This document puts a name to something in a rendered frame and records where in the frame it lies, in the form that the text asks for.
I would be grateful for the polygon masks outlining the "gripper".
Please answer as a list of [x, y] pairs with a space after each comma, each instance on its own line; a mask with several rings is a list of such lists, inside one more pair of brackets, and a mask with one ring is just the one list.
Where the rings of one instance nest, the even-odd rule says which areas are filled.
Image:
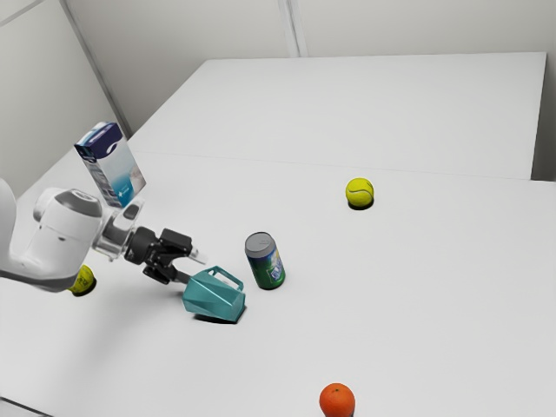
[[135, 265], [145, 264], [142, 272], [164, 285], [170, 282], [189, 283], [190, 276], [175, 268], [174, 259], [188, 257], [202, 265], [208, 262], [208, 257], [193, 246], [189, 236], [168, 228], [160, 236], [156, 236], [149, 228], [137, 228], [130, 237], [123, 257]]

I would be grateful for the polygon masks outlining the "yellow tennis ball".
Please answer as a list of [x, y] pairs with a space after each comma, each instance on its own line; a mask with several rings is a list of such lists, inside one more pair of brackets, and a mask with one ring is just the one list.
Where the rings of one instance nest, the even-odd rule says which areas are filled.
[[68, 290], [75, 296], [85, 296], [92, 292], [96, 287], [96, 278], [92, 269], [87, 265], [82, 265], [76, 276], [72, 287]]
[[351, 179], [347, 183], [345, 194], [348, 204], [358, 209], [371, 206], [374, 203], [374, 186], [366, 178]]

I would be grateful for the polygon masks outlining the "teal faceted mug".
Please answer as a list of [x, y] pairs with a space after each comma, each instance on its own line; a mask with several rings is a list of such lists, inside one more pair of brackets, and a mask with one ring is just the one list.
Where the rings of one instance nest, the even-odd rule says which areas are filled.
[[214, 266], [193, 275], [183, 294], [185, 309], [201, 316], [236, 323], [245, 309], [244, 283]]

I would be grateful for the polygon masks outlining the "blue and white carton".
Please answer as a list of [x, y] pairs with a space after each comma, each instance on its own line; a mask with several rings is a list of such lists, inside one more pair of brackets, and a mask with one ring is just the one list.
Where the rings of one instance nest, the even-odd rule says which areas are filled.
[[125, 208], [146, 180], [116, 122], [99, 122], [74, 144], [106, 203]]

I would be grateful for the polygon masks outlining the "green drink can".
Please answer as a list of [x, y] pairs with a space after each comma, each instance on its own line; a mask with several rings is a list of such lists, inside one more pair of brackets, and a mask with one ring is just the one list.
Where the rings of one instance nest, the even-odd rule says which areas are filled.
[[259, 288], [271, 290], [285, 281], [286, 271], [274, 238], [266, 232], [256, 232], [245, 241], [245, 254]]

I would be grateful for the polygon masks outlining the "orange fruit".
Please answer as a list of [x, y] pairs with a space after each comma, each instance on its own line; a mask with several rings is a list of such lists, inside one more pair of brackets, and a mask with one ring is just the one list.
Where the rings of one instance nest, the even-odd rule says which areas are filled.
[[325, 417], [354, 417], [355, 396], [342, 383], [331, 383], [320, 393], [319, 405]]

